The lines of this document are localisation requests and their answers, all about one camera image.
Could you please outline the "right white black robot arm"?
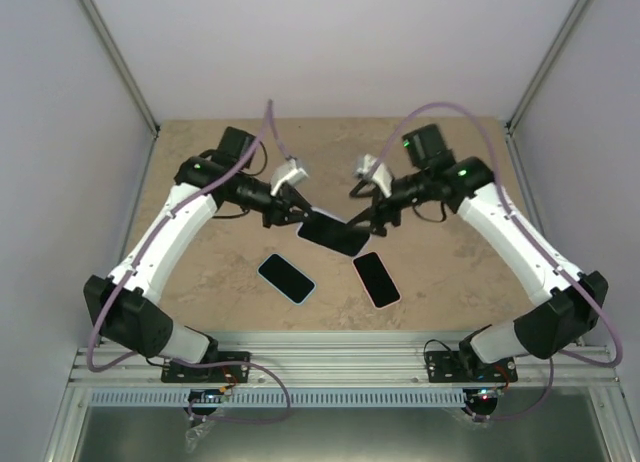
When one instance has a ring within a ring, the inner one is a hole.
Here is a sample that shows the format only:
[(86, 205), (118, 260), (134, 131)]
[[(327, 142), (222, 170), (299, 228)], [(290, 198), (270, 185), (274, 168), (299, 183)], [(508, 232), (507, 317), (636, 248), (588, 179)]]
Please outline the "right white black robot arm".
[(515, 274), (532, 308), (511, 322), (489, 325), (459, 344), (459, 369), (481, 381), (502, 362), (519, 355), (549, 359), (592, 330), (608, 291), (597, 271), (583, 272), (557, 252), (522, 217), (479, 158), (456, 160), (440, 129), (430, 124), (402, 138), (413, 174), (397, 178), (373, 155), (359, 158), (352, 198), (370, 206), (350, 220), (376, 236), (401, 223), (405, 208), (438, 202), (476, 230)]

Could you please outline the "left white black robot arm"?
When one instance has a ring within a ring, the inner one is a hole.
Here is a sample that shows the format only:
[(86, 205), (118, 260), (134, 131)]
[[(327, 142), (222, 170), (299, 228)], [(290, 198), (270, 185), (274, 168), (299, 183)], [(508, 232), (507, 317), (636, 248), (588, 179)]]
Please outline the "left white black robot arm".
[(217, 341), (176, 322), (159, 301), (177, 262), (223, 204), (260, 213), (266, 228), (311, 217), (311, 205), (295, 188), (308, 177), (297, 158), (286, 157), (267, 182), (246, 173), (260, 144), (228, 127), (217, 148), (180, 165), (160, 212), (129, 255), (108, 276), (93, 275), (85, 283), (90, 349), (104, 337), (133, 355), (179, 360), (197, 381), (216, 375)]

